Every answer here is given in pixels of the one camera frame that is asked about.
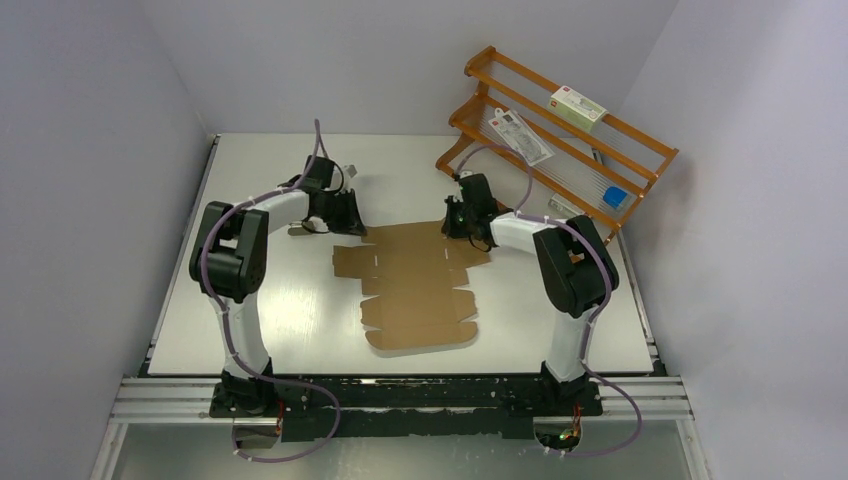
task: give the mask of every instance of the cardboard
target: cardboard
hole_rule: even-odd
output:
[[[362,280],[362,324],[374,348],[400,350],[467,342],[477,313],[466,268],[489,262],[489,254],[466,240],[445,238],[441,221],[368,227],[359,247],[335,246],[337,277]]]

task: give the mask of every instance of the white table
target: white table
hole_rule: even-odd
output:
[[[207,170],[200,212],[191,221],[186,251],[163,306],[151,375],[218,375],[224,347],[207,298],[188,274],[191,246],[202,209],[219,200],[237,203],[288,180],[312,152],[314,137],[274,134],[225,134]],[[359,210],[366,225],[438,220],[444,198],[456,184],[435,169],[436,159],[455,137],[325,135],[330,157],[354,164]],[[526,187],[526,175],[494,154],[482,152],[468,168],[487,174],[495,196],[514,203]],[[523,209],[550,213],[551,192],[534,185]],[[386,353],[373,349],[360,324],[360,284],[336,278],[332,246],[357,245],[339,235],[290,237],[279,231],[268,239],[268,270],[259,294],[262,334],[276,373],[304,374],[455,374],[538,372],[548,350],[553,307],[544,293],[536,259],[498,248],[492,261],[469,269],[476,297],[477,337],[461,346]],[[617,241],[609,246],[621,286],[601,315],[589,354],[599,372],[652,370],[639,311]]]

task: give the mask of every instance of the blue object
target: blue object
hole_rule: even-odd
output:
[[[627,192],[618,187],[610,187],[604,192],[604,202],[612,208],[620,207],[625,198],[627,198]]]

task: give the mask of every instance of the gray floor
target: gray floor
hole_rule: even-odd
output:
[[[626,438],[630,423],[585,424],[581,450]],[[516,479],[664,480],[689,475],[674,422],[650,422],[626,450],[602,458],[561,459],[532,441],[497,436],[337,439],[289,464],[261,465],[234,457],[225,426],[132,425],[114,478],[134,479]],[[268,456],[302,445],[277,445]]]

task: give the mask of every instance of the wooden rack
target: wooden rack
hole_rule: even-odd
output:
[[[436,168],[448,175],[453,175],[453,169],[450,166],[451,161],[474,142],[503,143],[503,140],[498,134],[489,127],[487,119],[491,118],[491,116],[486,115],[487,112],[492,112],[495,108],[500,108],[504,111],[510,109],[508,105],[493,98],[492,94],[498,92],[498,96],[504,97],[507,103],[515,102],[516,106],[519,106],[521,109],[533,112],[555,127],[564,130],[564,132],[555,130],[556,134],[552,133],[537,123],[530,121],[526,115],[522,114],[527,125],[557,152],[555,157],[549,158],[535,166],[533,177],[539,183],[564,197],[577,210],[581,210],[583,213],[609,227],[610,234],[605,240],[606,243],[609,243],[627,219],[630,218],[630,215],[639,206],[639,203],[641,203],[642,199],[650,191],[651,187],[654,186],[665,169],[671,164],[671,161],[678,153],[677,149],[664,145],[612,114],[604,116],[604,124],[638,142],[642,146],[647,147],[647,149],[661,157],[659,167],[655,170],[649,169],[592,134],[584,132],[580,128],[549,112],[544,105],[539,105],[531,101],[516,90],[496,80],[490,73],[492,70],[491,67],[496,63],[503,65],[550,93],[560,88],[560,85],[498,53],[494,47],[487,47],[471,58],[465,65],[465,74],[478,80],[477,88],[471,98],[451,115],[450,125],[459,129],[462,134],[456,144],[439,158],[436,162]],[[610,168],[598,162],[596,159],[562,140],[561,137],[564,136],[574,136],[582,140],[603,154],[605,158],[617,162],[625,167],[625,169]],[[524,170],[524,163],[519,158],[502,151],[497,151],[496,153],[509,163]],[[549,162],[557,162],[560,166],[567,163],[568,165],[566,166],[571,169],[572,173],[567,176],[558,175],[551,168],[554,164]],[[631,200],[618,209],[603,203],[601,201],[602,191],[611,186],[624,190],[628,193],[628,196],[632,195]]]

